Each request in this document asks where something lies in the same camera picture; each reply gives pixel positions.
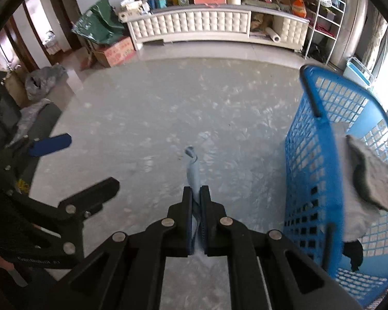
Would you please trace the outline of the grey fluffy cloth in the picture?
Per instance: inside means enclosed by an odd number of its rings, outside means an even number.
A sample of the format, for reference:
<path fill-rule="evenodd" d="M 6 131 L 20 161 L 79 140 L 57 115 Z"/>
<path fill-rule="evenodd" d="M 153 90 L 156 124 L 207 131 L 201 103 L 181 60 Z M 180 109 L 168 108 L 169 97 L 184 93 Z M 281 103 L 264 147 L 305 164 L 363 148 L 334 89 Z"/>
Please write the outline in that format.
<path fill-rule="evenodd" d="M 388 212 L 388 164 L 354 136 L 347 135 L 346 142 L 355 160 L 353 185 L 359 197 Z"/>

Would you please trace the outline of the dark grey chair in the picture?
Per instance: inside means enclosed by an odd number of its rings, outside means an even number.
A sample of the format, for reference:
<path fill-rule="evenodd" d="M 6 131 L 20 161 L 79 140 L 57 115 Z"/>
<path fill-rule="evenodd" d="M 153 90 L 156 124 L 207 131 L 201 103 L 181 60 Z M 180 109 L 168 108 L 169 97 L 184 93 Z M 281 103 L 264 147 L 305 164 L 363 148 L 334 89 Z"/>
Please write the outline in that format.
<path fill-rule="evenodd" d="M 61 109 L 48 99 L 23 108 L 16 133 L 6 147 L 16 149 L 47 138 L 60 116 Z"/>

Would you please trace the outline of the grey plastic bag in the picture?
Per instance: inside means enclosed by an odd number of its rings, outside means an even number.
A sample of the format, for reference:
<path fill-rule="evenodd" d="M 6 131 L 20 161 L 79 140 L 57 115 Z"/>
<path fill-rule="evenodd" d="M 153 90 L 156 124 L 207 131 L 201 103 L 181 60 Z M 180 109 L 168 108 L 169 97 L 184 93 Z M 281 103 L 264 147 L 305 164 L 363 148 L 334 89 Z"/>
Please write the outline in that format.
<path fill-rule="evenodd" d="M 61 64 L 46 66 L 27 74 L 24 82 L 27 98 L 32 102 L 44 99 L 66 74 L 66 69 Z"/>

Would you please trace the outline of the blue plastic laundry basket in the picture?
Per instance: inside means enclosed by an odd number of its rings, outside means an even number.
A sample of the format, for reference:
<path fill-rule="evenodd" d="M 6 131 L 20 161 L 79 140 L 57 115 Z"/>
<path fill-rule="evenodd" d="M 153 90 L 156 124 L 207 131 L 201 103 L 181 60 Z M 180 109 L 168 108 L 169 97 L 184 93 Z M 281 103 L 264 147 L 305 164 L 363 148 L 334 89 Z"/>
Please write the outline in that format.
<path fill-rule="evenodd" d="M 388 212 L 358 239 L 363 264 L 343 252 L 344 204 L 335 136 L 352 135 L 388 164 L 388 115 L 370 91 L 316 65 L 299 71 L 300 105 L 285 139 L 285 235 L 362 308 L 388 291 Z"/>

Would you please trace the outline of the black cloth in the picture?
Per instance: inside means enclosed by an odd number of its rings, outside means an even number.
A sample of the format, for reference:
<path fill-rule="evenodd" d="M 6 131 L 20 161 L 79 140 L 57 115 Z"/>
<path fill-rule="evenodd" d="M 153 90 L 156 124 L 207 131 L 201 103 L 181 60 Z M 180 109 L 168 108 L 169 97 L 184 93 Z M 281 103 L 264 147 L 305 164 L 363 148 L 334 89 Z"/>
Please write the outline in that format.
<path fill-rule="evenodd" d="M 351 270 L 358 272 L 363 264 L 364 254 L 363 246 L 359 240 L 353 242 L 344 242 L 342 254 L 350 259 Z"/>

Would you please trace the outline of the white folded towel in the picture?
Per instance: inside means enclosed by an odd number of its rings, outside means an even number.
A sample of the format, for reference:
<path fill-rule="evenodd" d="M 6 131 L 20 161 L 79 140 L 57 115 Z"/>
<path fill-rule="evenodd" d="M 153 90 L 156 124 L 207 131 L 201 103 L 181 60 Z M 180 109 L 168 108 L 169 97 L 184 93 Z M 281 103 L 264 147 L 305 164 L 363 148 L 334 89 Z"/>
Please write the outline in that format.
<path fill-rule="evenodd" d="M 380 210 L 366 202 L 353 184 L 354 165 L 344 134 L 335 136 L 341 170 L 341 186 L 344 204 L 343 241 L 354 242 L 362 238 L 371 225 L 380 218 Z"/>

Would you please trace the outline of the red cardboard box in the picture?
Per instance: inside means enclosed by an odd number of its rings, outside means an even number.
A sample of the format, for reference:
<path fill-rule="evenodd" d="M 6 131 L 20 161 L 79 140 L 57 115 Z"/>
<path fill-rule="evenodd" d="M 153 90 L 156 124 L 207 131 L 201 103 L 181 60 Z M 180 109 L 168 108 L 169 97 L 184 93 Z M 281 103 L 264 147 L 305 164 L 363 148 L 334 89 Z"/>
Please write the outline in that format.
<path fill-rule="evenodd" d="M 100 45 L 93 49 L 96 60 L 105 68 L 125 63 L 135 55 L 135 48 L 130 37 L 125 37 L 113 45 Z"/>

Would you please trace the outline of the green plastic bag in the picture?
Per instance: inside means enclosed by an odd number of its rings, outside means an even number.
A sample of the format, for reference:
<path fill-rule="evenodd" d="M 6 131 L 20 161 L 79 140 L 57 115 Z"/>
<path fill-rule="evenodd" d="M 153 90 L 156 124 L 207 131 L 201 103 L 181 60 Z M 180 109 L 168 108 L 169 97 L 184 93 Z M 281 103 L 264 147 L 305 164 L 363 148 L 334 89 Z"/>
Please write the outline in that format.
<path fill-rule="evenodd" d="M 73 25 L 72 32 L 99 45 L 113 45 L 125 37 L 124 25 L 109 0 L 91 6 Z"/>

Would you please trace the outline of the white blue plastic crate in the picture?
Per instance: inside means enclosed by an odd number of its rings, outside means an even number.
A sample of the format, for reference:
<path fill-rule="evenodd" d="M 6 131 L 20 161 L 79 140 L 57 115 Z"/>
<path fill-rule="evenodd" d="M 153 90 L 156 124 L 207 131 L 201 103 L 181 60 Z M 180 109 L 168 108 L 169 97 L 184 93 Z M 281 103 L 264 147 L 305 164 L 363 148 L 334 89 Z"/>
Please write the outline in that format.
<path fill-rule="evenodd" d="M 356 57 L 348 58 L 343 76 L 367 90 L 373 88 L 374 76 Z"/>

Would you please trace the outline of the white paper roll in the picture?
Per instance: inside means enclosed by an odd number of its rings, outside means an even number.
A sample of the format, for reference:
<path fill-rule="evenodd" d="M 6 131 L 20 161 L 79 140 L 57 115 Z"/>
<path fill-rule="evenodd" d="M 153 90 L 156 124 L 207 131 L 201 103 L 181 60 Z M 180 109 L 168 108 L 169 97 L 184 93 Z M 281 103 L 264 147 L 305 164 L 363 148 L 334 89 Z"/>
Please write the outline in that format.
<path fill-rule="evenodd" d="M 273 42 L 279 43 L 281 41 L 281 37 L 272 28 L 266 27 L 265 32 Z"/>

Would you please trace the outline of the white tufted tv cabinet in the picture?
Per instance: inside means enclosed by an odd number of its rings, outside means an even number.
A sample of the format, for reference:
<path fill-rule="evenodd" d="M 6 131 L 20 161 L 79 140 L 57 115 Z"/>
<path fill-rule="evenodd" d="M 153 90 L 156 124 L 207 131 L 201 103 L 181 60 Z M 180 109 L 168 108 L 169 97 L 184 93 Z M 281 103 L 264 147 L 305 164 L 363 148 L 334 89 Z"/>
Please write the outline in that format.
<path fill-rule="evenodd" d="M 309 21 L 290 13 L 248 5 L 170 7 L 125 20 L 137 50 L 144 43 L 163 41 L 232 41 L 272 45 L 300 52 Z M 272 28 L 281 41 L 265 32 Z"/>

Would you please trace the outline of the orange bag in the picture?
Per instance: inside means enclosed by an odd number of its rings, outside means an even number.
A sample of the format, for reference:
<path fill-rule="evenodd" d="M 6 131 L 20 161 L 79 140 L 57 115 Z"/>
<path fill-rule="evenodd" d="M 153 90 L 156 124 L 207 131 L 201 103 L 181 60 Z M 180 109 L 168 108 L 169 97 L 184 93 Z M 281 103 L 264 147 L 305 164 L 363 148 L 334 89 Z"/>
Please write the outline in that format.
<path fill-rule="evenodd" d="M 294 0 L 292 3 L 292 13 L 300 18 L 307 16 L 304 0 Z"/>

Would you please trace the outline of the white metal shelf rack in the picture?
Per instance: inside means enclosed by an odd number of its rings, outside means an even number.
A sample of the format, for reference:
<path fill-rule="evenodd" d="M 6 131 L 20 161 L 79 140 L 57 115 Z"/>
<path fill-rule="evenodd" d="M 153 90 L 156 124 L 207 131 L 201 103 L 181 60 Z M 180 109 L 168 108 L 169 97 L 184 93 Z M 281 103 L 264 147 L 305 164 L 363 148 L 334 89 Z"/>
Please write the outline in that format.
<path fill-rule="evenodd" d="M 304 57 L 319 58 L 320 62 L 327 65 L 341 33 L 346 3 L 343 0 L 329 0 L 324 6 L 322 0 L 303 0 L 303 2 L 309 21 L 303 47 Z"/>

